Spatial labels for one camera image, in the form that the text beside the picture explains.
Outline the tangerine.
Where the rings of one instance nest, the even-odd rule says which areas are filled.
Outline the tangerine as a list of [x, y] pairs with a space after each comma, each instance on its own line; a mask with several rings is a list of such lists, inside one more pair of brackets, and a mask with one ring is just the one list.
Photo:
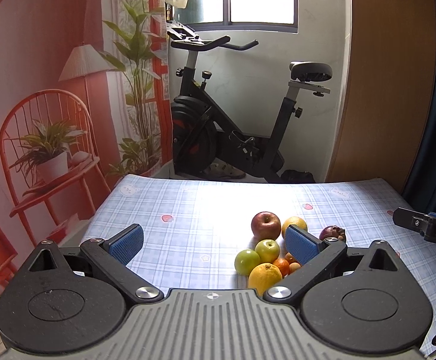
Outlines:
[[290, 274], [290, 263], [285, 258], [277, 258], [273, 265], [280, 270], [283, 278]]
[[284, 258], [288, 261], [289, 264], [297, 262], [297, 260], [293, 257], [291, 253], [287, 253]]

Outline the red apple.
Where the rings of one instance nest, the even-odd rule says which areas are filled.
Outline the red apple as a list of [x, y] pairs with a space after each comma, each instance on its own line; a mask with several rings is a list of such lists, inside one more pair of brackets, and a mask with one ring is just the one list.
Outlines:
[[281, 221], [276, 214], [262, 211], [251, 220], [251, 230], [258, 242], [266, 239], [276, 240], [281, 234]]

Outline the wooden door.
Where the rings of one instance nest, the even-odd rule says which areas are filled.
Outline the wooden door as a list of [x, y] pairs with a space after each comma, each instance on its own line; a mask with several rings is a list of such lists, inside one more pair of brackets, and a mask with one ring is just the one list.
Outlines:
[[403, 190], [435, 68], [435, 0], [351, 0], [346, 95], [328, 182], [380, 177]]

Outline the black shoe on floor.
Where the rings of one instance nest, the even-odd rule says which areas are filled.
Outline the black shoe on floor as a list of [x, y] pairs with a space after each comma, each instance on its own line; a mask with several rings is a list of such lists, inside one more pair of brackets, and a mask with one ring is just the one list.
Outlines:
[[281, 174], [281, 179], [287, 184], [314, 184], [315, 179], [310, 172], [286, 170]]

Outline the black exercise bike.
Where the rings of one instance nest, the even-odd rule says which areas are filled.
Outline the black exercise bike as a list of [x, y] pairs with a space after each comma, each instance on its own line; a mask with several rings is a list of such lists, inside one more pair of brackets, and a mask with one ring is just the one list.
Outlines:
[[231, 43], [229, 36], [203, 40], [190, 27], [175, 20], [167, 22], [170, 45], [188, 53], [186, 65], [176, 70], [180, 77], [180, 92], [171, 103], [173, 124], [173, 164], [178, 173], [208, 180], [203, 171], [220, 160], [236, 167], [245, 175], [266, 180], [271, 184], [287, 184], [281, 179], [284, 157], [279, 151], [291, 117], [300, 117], [297, 105], [300, 90], [323, 97], [330, 90], [323, 82], [332, 78], [332, 68], [326, 63], [290, 63], [287, 94], [276, 117], [270, 136], [243, 133], [218, 103], [206, 92], [211, 72], [202, 72], [202, 82], [194, 79], [199, 53], [218, 47], [245, 51], [257, 46], [253, 40], [243, 46]]

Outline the sandal on floor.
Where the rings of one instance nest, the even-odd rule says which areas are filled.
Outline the sandal on floor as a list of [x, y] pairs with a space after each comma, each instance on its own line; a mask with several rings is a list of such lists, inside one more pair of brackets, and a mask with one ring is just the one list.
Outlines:
[[203, 175], [208, 180], [241, 180], [245, 178], [245, 172], [223, 162], [213, 162], [203, 171]]

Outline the purple mangosteen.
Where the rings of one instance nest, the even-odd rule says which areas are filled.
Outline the purple mangosteen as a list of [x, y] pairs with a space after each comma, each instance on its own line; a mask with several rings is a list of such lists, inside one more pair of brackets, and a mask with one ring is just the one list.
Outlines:
[[323, 241], [330, 237], [334, 237], [339, 241], [346, 242], [346, 230], [338, 225], [327, 226], [321, 231], [319, 239]]

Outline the blue plaid tablecloth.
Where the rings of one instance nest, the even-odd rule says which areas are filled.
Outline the blue plaid tablecloth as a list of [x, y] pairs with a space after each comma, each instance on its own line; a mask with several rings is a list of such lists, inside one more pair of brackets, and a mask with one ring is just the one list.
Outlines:
[[436, 244], [396, 227], [404, 200], [384, 180], [331, 184], [248, 184], [125, 177], [95, 214], [87, 237], [109, 238], [130, 224], [144, 230], [131, 271], [171, 296], [133, 315], [119, 347], [101, 359], [335, 359], [313, 344], [292, 310], [256, 299], [237, 275], [237, 253], [253, 245], [261, 210], [300, 215], [313, 235], [337, 224], [350, 246], [383, 239], [430, 301], [436, 319]]

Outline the brown kiwi among tangerines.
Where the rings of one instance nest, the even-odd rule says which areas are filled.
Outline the brown kiwi among tangerines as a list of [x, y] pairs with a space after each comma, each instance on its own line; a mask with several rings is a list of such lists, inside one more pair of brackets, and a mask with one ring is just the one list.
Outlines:
[[290, 263], [290, 274], [296, 272], [300, 268], [301, 268], [301, 264], [300, 263], [298, 263], [298, 262]]

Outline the green apple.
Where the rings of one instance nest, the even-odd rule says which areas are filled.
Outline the green apple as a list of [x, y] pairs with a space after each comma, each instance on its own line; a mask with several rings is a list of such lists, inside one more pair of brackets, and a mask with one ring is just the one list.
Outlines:
[[273, 239], [258, 242], [254, 251], [259, 255], [262, 263], [273, 263], [280, 256], [280, 247]]
[[254, 250], [246, 249], [236, 255], [234, 267], [238, 275], [248, 276], [260, 263], [261, 259], [258, 253]]

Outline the yellow orange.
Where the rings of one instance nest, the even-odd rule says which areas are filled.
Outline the yellow orange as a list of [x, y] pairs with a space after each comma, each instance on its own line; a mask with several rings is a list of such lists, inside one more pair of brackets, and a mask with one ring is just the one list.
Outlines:
[[248, 288], [255, 289], [259, 296], [282, 280], [280, 269], [265, 262], [255, 267], [248, 277]]
[[298, 216], [291, 216], [288, 219], [286, 219], [283, 224], [281, 225], [281, 235], [283, 238], [285, 238], [286, 230], [289, 226], [294, 225], [297, 228], [300, 228], [303, 231], [307, 231], [307, 223], [304, 219], [298, 217]]

